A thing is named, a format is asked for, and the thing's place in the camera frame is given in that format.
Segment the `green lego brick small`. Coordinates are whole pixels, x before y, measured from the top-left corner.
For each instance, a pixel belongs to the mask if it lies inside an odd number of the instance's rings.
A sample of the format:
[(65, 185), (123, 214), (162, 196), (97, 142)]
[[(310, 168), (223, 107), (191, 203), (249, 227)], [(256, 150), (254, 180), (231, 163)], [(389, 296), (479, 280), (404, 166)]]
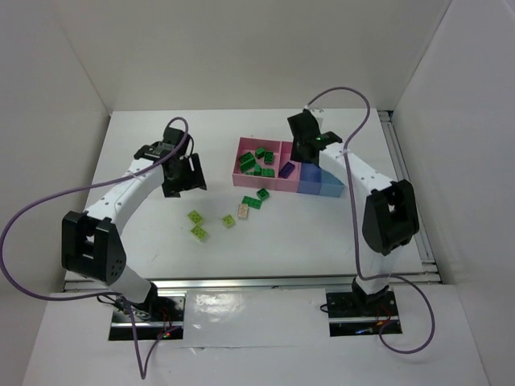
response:
[(274, 178), (275, 177), (274, 169), (272, 169), (272, 168), (263, 168), (262, 169), (262, 177)]

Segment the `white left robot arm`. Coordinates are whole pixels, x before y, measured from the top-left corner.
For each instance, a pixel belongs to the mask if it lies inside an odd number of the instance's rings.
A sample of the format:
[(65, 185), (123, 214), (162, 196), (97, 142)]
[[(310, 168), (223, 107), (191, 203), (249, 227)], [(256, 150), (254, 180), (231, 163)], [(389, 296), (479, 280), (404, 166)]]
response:
[(160, 296), (155, 283), (128, 266), (122, 232), (149, 194), (160, 187), (167, 198), (179, 198), (182, 191), (206, 190), (199, 155), (173, 157), (162, 165), (144, 157), (133, 160), (121, 182), (83, 212), (70, 211), (61, 226), (63, 268), (101, 283), (117, 295), (116, 303), (123, 310), (132, 306), (139, 316), (152, 321), (176, 318), (176, 303)]

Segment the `green long lego brick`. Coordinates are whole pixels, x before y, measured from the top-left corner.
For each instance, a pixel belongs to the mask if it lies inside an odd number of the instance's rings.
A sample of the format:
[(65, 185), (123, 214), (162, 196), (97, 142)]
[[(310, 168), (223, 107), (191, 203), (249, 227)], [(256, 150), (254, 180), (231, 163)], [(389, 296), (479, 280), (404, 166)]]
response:
[(240, 163), (240, 172), (244, 174), (244, 173), (248, 172), (249, 170), (253, 169), (255, 167), (255, 165), (256, 165), (256, 159), (245, 162), (245, 163)]

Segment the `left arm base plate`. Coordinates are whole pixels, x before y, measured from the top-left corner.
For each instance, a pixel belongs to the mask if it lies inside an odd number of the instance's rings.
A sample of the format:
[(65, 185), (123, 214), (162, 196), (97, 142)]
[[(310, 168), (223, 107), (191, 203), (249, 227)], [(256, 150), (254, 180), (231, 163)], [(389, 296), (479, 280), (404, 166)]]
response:
[[(138, 340), (151, 341), (159, 335), (163, 335), (163, 340), (183, 339), (186, 294), (175, 293), (167, 295), (167, 298), (174, 303), (175, 308), (165, 310), (160, 307), (156, 316), (149, 316), (143, 311), (133, 308)], [(132, 340), (132, 323), (123, 301), (120, 298), (102, 298), (101, 300), (113, 307), (108, 340), (112, 342)]]

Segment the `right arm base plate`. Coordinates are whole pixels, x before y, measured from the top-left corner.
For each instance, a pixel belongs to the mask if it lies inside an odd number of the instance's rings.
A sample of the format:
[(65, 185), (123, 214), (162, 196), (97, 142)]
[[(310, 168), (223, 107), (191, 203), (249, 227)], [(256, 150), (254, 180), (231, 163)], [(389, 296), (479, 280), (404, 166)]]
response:
[(381, 328), (384, 335), (402, 333), (393, 291), (364, 309), (358, 307), (351, 292), (326, 293), (326, 302), (319, 310), (328, 316), (331, 337), (378, 335)]

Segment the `purple lego brick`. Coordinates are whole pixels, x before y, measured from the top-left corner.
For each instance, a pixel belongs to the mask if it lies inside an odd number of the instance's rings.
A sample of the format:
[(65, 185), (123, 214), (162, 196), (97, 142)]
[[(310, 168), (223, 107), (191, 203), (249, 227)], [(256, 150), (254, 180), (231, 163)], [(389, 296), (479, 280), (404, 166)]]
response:
[(295, 165), (292, 162), (286, 162), (285, 165), (278, 172), (278, 177), (281, 179), (288, 179), (295, 170)]

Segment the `large pink container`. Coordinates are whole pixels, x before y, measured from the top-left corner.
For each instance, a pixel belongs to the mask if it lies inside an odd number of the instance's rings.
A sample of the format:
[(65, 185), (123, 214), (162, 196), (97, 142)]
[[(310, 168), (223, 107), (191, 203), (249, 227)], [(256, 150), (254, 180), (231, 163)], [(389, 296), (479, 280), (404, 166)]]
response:
[(258, 138), (240, 138), (232, 179), (235, 187), (276, 190), (281, 142)]

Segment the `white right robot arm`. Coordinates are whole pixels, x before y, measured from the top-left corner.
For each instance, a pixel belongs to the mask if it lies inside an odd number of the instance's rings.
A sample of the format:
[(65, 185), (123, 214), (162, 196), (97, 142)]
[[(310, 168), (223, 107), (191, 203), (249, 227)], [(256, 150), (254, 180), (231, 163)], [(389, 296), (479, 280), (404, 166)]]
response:
[(287, 121), (293, 136), (290, 159), (311, 163), (348, 187), (359, 257), (352, 302), (364, 314), (374, 312), (386, 297), (398, 249), (419, 231), (414, 188), (405, 179), (395, 181), (372, 168), (346, 150), (333, 132), (321, 133), (309, 110)]

